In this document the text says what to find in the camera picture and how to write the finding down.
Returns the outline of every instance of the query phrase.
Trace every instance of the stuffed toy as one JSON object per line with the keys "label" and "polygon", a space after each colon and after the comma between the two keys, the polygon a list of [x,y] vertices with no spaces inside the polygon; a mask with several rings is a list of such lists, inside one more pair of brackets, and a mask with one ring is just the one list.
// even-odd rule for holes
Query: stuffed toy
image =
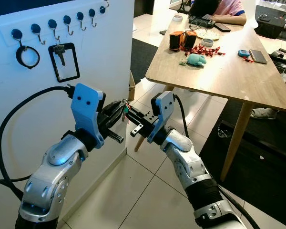
{"label": "stuffed toy", "polygon": [[202,66],[206,64],[206,60],[204,56],[192,53],[188,56],[187,63],[194,66]]}

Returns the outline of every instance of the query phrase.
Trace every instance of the cardboard box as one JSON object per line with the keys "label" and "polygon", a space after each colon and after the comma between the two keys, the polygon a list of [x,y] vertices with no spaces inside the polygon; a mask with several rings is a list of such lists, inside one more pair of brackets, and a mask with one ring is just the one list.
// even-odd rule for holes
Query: cardboard box
{"label": "cardboard box", "polygon": [[135,83],[133,80],[133,74],[130,72],[129,75],[129,92],[128,92],[128,100],[134,100],[134,91],[135,91]]}

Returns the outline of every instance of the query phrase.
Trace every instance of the black ring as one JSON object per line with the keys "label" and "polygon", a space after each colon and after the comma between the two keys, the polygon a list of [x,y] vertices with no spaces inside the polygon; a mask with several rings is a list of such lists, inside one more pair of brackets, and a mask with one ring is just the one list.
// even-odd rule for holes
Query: black ring
{"label": "black ring", "polygon": [[[24,50],[27,50],[27,49],[31,49],[33,50],[36,54],[37,54],[37,57],[38,57],[38,60],[37,62],[34,64],[34,65],[26,65],[23,61],[22,61],[22,58],[21,58],[21,54]],[[18,61],[19,64],[21,64],[22,66],[24,67],[27,67],[28,69],[32,69],[33,67],[36,67],[39,63],[39,60],[40,60],[40,56],[39,56],[39,53],[37,52],[36,49],[30,47],[30,46],[20,46],[17,51],[16,51],[16,59]]]}

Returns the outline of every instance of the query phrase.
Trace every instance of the table leg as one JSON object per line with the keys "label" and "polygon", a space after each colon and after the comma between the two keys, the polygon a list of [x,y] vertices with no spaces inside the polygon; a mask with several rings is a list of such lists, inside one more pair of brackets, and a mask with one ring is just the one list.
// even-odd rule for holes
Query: table leg
{"label": "table leg", "polygon": [[233,162],[234,156],[237,152],[237,149],[239,147],[239,144],[242,140],[244,131],[247,127],[248,121],[250,119],[250,114],[253,108],[253,104],[243,103],[242,109],[239,113],[239,117],[235,126],[235,129],[233,131],[233,135],[231,138],[231,142],[229,145],[229,149],[227,152],[227,156],[225,158],[225,163],[223,170],[221,171],[220,180],[224,181],[225,177],[227,176],[227,173],[230,169],[230,166]]}
{"label": "table leg", "polygon": [[163,89],[163,92],[166,92],[166,91],[172,91],[174,89],[173,86],[169,86],[169,85],[165,85],[165,88]]}
{"label": "table leg", "polygon": [[[166,85],[165,88],[163,89],[163,92],[166,92],[166,91],[172,91],[174,89],[173,86],[169,86],[169,85]],[[137,145],[135,146],[134,148],[134,151],[137,152],[142,144],[142,142],[144,141],[144,137],[140,136],[138,142],[137,142]]]}
{"label": "table leg", "polygon": [[135,151],[135,152],[137,152],[137,151],[139,150],[139,148],[140,148],[142,142],[144,141],[144,139],[145,139],[145,137],[140,136],[140,138],[139,138],[139,140],[138,140],[138,142],[137,142],[137,145],[136,145],[135,148],[134,148],[134,151]]}

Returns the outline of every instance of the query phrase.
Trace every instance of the robotic arm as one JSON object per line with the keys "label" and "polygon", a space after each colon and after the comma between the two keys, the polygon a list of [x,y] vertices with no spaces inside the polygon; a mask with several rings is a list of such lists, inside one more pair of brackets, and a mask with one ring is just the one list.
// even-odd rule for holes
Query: robotic arm
{"label": "robotic arm", "polygon": [[194,209],[196,223],[206,229],[246,229],[227,200],[223,200],[216,181],[208,174],[204,163],[194,150],[194,144],[166,121],[174,110],[172,92],[164,92],[152,99],[153,115],[143,115],[134,108],[127,113],[130,121],[138,125],[137,133],[160,145],[171,160],[175,173]]}
{"label": "robotic arm", "polygon": [[103,107],[105,94],[83,84],[70,87],[75,132],[68,131],[62,140],[43,156],[42,164],[29,178],[23,193],[15,229],[55,229],[71,179],[78,173],[88,152],[101,148],[106,137],[121,143],[123,138],[110,128],[125,115],[137,127],[131,136],[140,134],[160,146],[174,165],[196,223],[206,229],[245,229],[227,200],[223,200],[216,181],[208,174],[192,141],[165,124],[174,110],[172,92],[152,99],[153,114],[142,114],[125,101]]}

